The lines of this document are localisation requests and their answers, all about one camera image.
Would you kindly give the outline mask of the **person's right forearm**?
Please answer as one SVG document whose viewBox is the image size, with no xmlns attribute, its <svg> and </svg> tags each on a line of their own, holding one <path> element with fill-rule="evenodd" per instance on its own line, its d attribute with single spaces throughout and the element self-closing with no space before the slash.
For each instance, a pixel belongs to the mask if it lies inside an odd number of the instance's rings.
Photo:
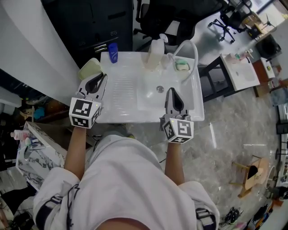
<svg viewBox="0 0 288 230">
<path fill-rule="evenodd" d="M 168 143 L 165 175 L 170 178 L 177 186 L 185 182 L 180 144 L 171 142 Z"/>
</svg>

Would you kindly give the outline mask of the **person's grey trouser leg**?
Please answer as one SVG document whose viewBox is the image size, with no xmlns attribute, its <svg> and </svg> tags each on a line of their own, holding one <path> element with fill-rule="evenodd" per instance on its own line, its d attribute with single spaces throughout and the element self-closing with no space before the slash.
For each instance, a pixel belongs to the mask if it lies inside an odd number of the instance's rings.
<svg viewBox="0 0 288 230">
<path fill-rule="evenodd" d="M 128 132 L 125 124 L 111 124 L 108 129 L 103 133 L 102 138 L 105 138 L 109 135 L 117 135 L 120 137 L 127 137 L 128 134 L 132 134 Z"/>
</svg>

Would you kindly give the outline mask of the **white pump bottle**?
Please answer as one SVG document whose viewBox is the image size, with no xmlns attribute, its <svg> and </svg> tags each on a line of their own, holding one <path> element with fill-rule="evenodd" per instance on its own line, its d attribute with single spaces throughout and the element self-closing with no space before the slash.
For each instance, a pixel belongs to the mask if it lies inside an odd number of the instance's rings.
<svg viewBox="0 0 288 230">
<path fill-rule="evenodd" d="M 157 68 L 165 53 L 165 43 L 168 43 L 168 37 L 165 34 L 159 34 L 159 39 L 152 40 L 145 63 L 147 69 Z"/>
</svg>

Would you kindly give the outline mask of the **blue shampoo bottle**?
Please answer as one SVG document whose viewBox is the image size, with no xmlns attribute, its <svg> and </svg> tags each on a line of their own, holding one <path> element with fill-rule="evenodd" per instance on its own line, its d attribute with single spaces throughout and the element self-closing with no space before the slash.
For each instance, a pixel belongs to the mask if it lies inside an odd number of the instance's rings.
<svg viewBox="0 0 288 230">
<path fill-rule="evenodd" d="M 117 43 L 111 43 L 108 45 L 108 54 L 111 63 L 116 63 L 118 60 L 118 46 Z"/>
</svg>

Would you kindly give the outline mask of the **black office chair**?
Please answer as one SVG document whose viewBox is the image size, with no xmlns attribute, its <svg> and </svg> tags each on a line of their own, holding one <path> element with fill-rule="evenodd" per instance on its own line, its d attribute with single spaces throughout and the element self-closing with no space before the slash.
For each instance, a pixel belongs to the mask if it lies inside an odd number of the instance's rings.
<svg viewBox="0 0 288 230">
<path fill-rule="evenodd" d="M 230 32 L 230 29 L 237 31 L 238 33 L 245 32 L 248 29 L 246 24 L 242 24 L 243 21 L 252 14 L 252 2 L 251 0 L 228 0 L 227 6 L 220 12 L 220 20 L 217 18 L 208 24 L 208 27 L 212 25 L 222 28 L 223 36 L 219 41 L 224 41 L 226 34 L 231 37 L 230 43 L 234 43 L 235 39 Z"/>
<path fill-rule="evenodd" d="M 149 0 L 148 4 L 137 0 L 135 20 L 140 29 L 135 28 L 133 34 L 141 33 L 143 39 L 150 37 L 151 40 L 138 47 L 136 52 L 146 49 L 152 40 L 160 38 L 160 34 L 168 37 L 170 46 L 192 39 L 196 25 L 225 6 L 225 0 Z"/>
</svg>

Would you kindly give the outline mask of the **black framed monitor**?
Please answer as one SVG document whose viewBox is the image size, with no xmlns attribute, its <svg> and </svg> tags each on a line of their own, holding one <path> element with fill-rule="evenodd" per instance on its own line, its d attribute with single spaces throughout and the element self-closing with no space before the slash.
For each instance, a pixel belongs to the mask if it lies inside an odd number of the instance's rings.
<svg viewBox="0 0 288 230">
<path fill-rule="evenodd" d="M 277 123 L 276 124 L 276 133 L 277 135 L 288 134 L 288 122 L 286 123 Z"/>
</svg>

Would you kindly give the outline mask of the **person's left forearm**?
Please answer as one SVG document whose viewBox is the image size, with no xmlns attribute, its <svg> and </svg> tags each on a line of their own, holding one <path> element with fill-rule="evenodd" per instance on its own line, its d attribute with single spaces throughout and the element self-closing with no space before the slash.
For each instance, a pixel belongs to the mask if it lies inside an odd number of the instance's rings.
<svg viewBox="0 0 288 230">
<path fill-rule="evenodd" d="M 72 172 L 79 180 L 85 171 L 86 129 L 74 127 L 65 158 L 64 169 Z"/>
</svg>

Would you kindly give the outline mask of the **white sink on black frame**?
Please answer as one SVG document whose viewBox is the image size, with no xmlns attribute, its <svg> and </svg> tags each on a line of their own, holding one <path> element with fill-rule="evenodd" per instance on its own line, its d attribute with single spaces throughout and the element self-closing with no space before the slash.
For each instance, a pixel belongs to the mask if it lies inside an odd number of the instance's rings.
<svg viewBox="0 0 288 230">
<path fill-rule="evenodd" d="M 198 66 L 203 101 L 228 97 L 260 84 L 250 58 L 220 54 L 206 66 Z"/>
</svg>

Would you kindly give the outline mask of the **black round stool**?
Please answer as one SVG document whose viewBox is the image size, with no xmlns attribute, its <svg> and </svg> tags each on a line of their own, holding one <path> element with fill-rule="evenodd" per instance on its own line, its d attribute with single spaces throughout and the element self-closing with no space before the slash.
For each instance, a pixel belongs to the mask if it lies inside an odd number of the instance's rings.
<svg viewBox="0 0 288 230">
<path fill-rule="evenodd" d="M 276 150 L 275 159 L 278 160 L 281 158 L 282 155 L 286 155 L 285 151 L 288 150 L 288 141 L 281 142 L 280 147 Z"/>
</svg>

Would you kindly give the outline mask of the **person's white shirt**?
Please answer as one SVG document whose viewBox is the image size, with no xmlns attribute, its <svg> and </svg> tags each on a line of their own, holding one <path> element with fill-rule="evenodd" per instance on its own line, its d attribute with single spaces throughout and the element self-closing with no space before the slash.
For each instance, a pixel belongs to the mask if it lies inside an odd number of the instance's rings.
<svg viewBox="0 0 288 230">
<path fill-rule="evenodd" d="M 109 135 L 92 154 L 82 179 L 50 170 L 34 199 L 40 230 L 95 230 L 107 220 L 138 221 L 150 230 L 217 230 L 220 214 L 196 182 L 176 185 L 139 141 Z"/>
</svg>

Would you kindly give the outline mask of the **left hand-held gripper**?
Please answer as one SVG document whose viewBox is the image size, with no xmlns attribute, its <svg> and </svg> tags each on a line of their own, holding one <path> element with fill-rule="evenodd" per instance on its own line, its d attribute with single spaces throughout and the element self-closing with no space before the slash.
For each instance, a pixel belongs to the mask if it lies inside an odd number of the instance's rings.
<svg viewBox="0 0 288 230">
<path fill-rule="evenodd" d="M 85 78 L 72 97 L 69 118 L 71 125 L 92 128 L 103 108 L 102 98 L 105 93 L 108 76 L 104 73 L 93 74 Z"/>
</svg>

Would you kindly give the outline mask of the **white curved faucet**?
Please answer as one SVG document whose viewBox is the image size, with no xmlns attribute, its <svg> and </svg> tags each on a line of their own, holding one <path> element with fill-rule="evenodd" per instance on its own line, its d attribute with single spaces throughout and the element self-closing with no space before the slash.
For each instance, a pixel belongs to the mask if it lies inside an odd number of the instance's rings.
<svg viewBox="0 0 288 230">
<path fill-rule="evenodd" d="M 195 74 L 195 72 L 198 70 L 198 50 L 197 47 L 195 45 L 195 43 L 191 40 L 184 40 L 176 49 L 176 51 L 173 53 L 172 57 L 174 58 L 178 52 L 183 48 L 184 45 L 191 45 L 191 47 L 193 48 L 193 52 L 194 52 L 194 63 L 193 63 L 193 68 L 190 72 L 190 74 L 181 81 L 182 84 L 186 84 L 188 82 L 189 79 L 191 79 L 193 77 L 193 75 Z"/>
</svg>

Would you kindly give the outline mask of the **black drawer cabinet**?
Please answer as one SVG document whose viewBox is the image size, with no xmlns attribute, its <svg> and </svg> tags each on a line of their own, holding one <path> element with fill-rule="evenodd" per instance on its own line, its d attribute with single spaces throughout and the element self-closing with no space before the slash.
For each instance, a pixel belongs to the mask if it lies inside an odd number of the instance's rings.
<svg viewBox="0 0 288 230">
<path fill-rule="evenodd" d="M 133 48 L 133 0 L 41 0 L 60 39 L 79 68 L 100 59 L 108 45 Z"/>
</svg>

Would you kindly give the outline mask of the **black box printer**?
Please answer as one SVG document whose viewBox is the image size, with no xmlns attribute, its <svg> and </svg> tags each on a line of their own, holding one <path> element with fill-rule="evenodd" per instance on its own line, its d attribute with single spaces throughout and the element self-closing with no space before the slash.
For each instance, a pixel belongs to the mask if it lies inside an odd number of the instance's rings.
<svg viewBox="0 0 288 230">
<path fill-rule="evenodd" d="M 280 45 L 269 34 L 256 43 L 256 49 L 262 58 L 271 60 L 282 53 Z"/>
</svg>

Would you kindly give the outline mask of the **white sink on metal frame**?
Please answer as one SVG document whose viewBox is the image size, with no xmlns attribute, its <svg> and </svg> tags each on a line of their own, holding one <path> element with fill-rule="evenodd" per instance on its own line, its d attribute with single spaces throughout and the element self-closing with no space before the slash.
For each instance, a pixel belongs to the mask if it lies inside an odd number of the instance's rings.
<svg viewBox="0 0 288 230">
<path fill-rule="evenodd" d="M 165 99 L 174 87 L 189 108 L 192 121 L 205 119 L 199 73 L 185 83 L 191 71 L 178 71 L 174 63 L 159 64 L 155 70 L 145 68 L 145 52 L 119 52 L 111 63 L 107 52 L 101 53 L 100 64 L 108 76 L 103 96 L 103 109 L 97 123 L 158 123 L 165 114 Z"/>
</svg>

